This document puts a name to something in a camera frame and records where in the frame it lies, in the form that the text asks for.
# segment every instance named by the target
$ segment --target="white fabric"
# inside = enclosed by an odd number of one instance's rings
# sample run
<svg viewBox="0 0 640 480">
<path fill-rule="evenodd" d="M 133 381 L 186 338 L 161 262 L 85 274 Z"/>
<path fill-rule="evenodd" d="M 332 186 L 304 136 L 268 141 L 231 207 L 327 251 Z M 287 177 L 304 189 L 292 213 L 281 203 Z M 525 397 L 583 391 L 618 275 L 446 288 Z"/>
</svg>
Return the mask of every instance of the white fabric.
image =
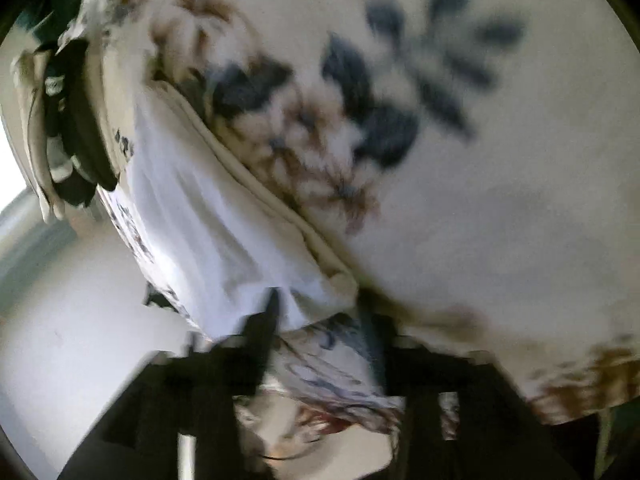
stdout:
<svg viewBox="0 0 640 480">
<path fill-rule="evenodd" d="M 232 177 L 177 92 L 156 84 L 135 95 L 130 195 L 159 267 L 207 335 L 235 332 L 269 287 L 282 290 L 283 331 L 353 306 L 351 275 L 334 266 L 327 276 L 300 229 Z"/>
<path fill-rule="evenodd" d="M 44 129 L 42 79 L 50 55 L 51 52 L 32 54 L 24 51 L 12 63 L 14 86 L 20 106 L 24 147 L 36 183 L 35 192 L 38 195 L 40 211 L 45 222 L 51 220 L 52 212 L 60 220 L 65 217 L 65 202 L 53 187 L 49 161 L 47 160 L 47 134 Z"/>
</svg>

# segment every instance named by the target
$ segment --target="white garment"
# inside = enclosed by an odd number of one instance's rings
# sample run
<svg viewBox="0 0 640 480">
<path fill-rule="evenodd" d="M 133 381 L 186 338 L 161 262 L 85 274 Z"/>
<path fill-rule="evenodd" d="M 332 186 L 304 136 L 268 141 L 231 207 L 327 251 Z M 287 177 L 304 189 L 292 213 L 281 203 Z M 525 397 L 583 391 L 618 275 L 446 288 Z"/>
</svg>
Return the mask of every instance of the white garment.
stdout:
<svg viewBox="0 0 640 480">
<path fill-rule="evenodd" d="M 158 83 L 134 95 L 130 195 L 158 266 L 207 335 L 236 332 L 243 316 L 264 307 L 269 287 L 282 291 L 283 331 L 353 306 L 357 284 L 346 268 L 330 258 L 321 269 L 270 194 L 238 182 L 253 178 L 240 165 L 230 174 L 224 148 L 214 148 L 216 139 L 173 88 Z"/>
</svg>

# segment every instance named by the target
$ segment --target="white floral fabric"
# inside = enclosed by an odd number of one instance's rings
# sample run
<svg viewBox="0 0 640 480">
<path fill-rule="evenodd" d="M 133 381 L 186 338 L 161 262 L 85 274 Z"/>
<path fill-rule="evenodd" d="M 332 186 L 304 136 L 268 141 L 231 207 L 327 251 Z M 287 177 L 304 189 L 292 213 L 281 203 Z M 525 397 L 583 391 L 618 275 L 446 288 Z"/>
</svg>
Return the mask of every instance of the white floral fabric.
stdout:
<svg viewBox="0 0 640 480">
<path fill-rule="evenodd" d="M 105 1 L 127 158 L 130 82 L 169 83 L 405 333 L 491 352 L 548 423 L 640 393 L 640 56 L 605 0 Z M 353 317 L 282 341 L 293 396 L 394 420 Z"/>
</svg>

